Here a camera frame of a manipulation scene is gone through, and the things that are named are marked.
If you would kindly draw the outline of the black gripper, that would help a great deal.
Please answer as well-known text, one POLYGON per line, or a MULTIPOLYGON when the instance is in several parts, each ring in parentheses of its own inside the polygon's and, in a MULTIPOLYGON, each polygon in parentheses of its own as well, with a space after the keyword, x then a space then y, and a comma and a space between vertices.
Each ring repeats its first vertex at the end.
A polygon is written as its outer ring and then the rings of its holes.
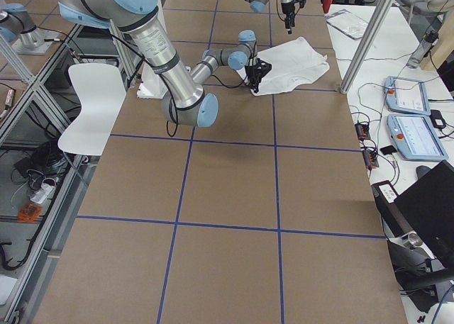
POLYGON ((295 6, 298 5, 300 9, 304 8, 306 0, 280 0, 281 10, 284 14, 282 19, 288 33, 292 32, 294 27, 294 19, 296 16, 295 6))
POLYGON ((272 69, 272 65, 260 58, 257 58, 251 65, 245 66, 247 85, 254 93, 259 92, 259 85, 262 78, 265 77, 272 69))

